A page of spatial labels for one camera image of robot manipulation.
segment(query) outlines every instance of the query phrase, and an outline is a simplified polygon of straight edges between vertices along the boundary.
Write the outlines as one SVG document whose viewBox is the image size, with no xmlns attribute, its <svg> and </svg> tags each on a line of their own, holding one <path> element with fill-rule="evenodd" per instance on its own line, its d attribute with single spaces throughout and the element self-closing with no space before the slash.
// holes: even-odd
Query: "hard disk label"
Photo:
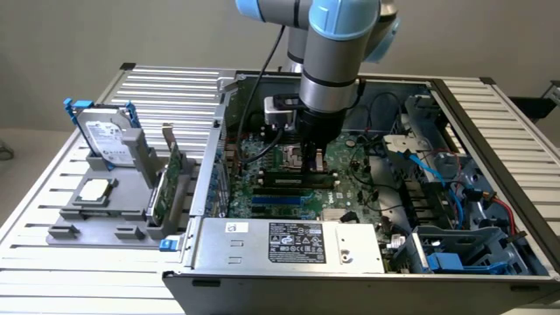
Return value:
<svg viewBox="0 0 560 315">
<path fill-rule="evenodd" d="M 325 264 L 322 225 L 269 223 L 267 259 L 273 263 Z"/>
<path fill-rule="evenodd" d="M 87 121 L 85 126 L 102 158 L 115 165 L 133 165 L 130 151 L 127 146 L 121 142 L 121 128 L 113 123 L 103 123 L 101 121 Z"/>
</svg>

